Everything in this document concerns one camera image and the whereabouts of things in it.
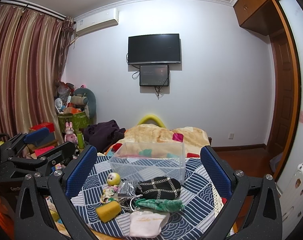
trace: baseboard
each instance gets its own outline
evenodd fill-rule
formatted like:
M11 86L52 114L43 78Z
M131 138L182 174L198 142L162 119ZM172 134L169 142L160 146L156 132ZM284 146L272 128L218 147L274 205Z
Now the baseboard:
M239 146L218 146L213 147L215 152L224 152L224 151L239 151L239 150L250 150L264 148L266 149L266 144L252 144L252 145L239 145Z

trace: curtain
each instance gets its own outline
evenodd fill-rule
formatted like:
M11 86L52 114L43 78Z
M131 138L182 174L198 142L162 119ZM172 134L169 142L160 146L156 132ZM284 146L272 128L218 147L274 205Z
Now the curtain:
M62 142L54 83L59 69L65 67L63 60L56 66L64 22L33 10L22 11L0 5L0 132L14 136L52 122L56 139Z
M67 17L63 22L62 30L58 39L58 49L56 56L57 62L55 64L55 66L57 67L55 74L57 74L57 76L55 77L55 81L61 81L66 65L69 43L71 41L73 33L74 19L71 17Z

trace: green storage box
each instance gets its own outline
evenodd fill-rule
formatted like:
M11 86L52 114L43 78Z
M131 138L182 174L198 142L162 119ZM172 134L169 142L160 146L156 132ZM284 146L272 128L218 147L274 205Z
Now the green storage box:
M59 127L60 130L65 133L66 123L73 123L74 130L79 128L87 128L90 124L89 118L86 116L85 112L78 114L58 114Z

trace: red box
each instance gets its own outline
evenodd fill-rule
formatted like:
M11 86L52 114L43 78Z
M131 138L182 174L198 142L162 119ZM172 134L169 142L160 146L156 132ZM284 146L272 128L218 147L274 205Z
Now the red box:
M32 131L37 131L44 127L47 127L50 130L50 133L55 131L54 124L52 122L44 122L44 123L35 125L35 126L31 127L29 130L31 130L31 132L32 132Z

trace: yellow sponge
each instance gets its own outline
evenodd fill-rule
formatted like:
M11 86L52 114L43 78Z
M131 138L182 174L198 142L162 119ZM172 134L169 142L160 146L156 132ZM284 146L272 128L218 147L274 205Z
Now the yellow sponge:
M50 210L50 214L52 215L53 220L54 220L55 222L57 222L57 221L58 221L58 219L59 219L59 215L58 215L58 213L57 213L57 212L55 212L55 211L53 211L53 210Z
M100 220L106 223L116 217L121 210L121 205L119 205L117 201L110 201L107 204L96 208L96 213Z

